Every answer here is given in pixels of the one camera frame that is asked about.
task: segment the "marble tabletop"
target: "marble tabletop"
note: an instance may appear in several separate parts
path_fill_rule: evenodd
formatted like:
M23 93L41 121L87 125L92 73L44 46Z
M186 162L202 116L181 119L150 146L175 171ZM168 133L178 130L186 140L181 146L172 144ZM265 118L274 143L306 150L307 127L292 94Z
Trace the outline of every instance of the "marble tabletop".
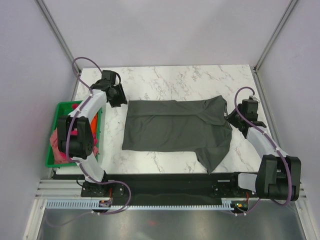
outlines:
M192 65L104 68L118 72L126 98L130 100L194 101L222 95L230 113L237 90L249 86L256 90L249 65ZM101 79L96 68L85 68L81 79L89 86ZM75 100L83 100L88 89L79 83ZM251 91L243 90L238 103ZM140 152L122 150L128 105L103 107L98 163L107 174L206 173L194 152ZM267 123L262 105L259 120ZM254 147L234 127L230 150L213 171L256 172L261 159ZM81 174L77 166L57 169L57 174Z

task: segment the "wall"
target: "wall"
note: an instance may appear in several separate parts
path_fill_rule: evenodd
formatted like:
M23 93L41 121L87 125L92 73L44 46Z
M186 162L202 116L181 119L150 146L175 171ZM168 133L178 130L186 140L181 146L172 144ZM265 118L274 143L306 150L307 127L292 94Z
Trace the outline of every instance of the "wall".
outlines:
M101 67L254 66L290 0L44 2L72 54Z
M22 239L71 64L33 0L0 7L0 238Z
M302 162L303 186L320 227L320 1L299 1L259 70L284 150Z

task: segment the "pink cloth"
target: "pink cloth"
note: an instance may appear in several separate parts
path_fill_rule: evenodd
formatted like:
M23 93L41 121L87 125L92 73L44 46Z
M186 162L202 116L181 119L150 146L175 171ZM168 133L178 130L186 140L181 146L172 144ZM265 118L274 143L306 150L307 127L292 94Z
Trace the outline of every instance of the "pink cloth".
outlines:
M71 135L77 135L77 130L73 130ZM93 154L96 156L99 152L98 148L96 147L98 140L96 139L96 135L93 134ZM53 156L54 156L54 164L67 164L67 156L65 153L60 152L58 149L58 131L55 129L50 137L50 145L52 147Z

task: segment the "green plastic bin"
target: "green plastic bin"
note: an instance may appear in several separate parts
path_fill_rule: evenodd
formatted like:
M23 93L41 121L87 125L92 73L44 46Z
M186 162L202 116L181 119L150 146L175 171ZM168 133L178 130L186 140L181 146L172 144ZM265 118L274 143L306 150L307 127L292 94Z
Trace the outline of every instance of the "green plastic bin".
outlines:
M65 102L60 102L57 105L55 115L54 115L54 121L53 121L51 134L57 128L58 118L62 115L68 115L69 113L71 113L73 111L72 104L80 104L81 102L82 101L65 101ZM98 111L98 119L97 119L97 126L96 126L96 139L97 139L96 147L97 148L99 148L101 114L102 114L102 108L100 108L100 110ZM72 162L72 163L55 164L54 153L53 153L52 147L49 142L49 148L48 148L48 153L46 155L45 166L47 168L61 168L61 167L76 166L76 163Z

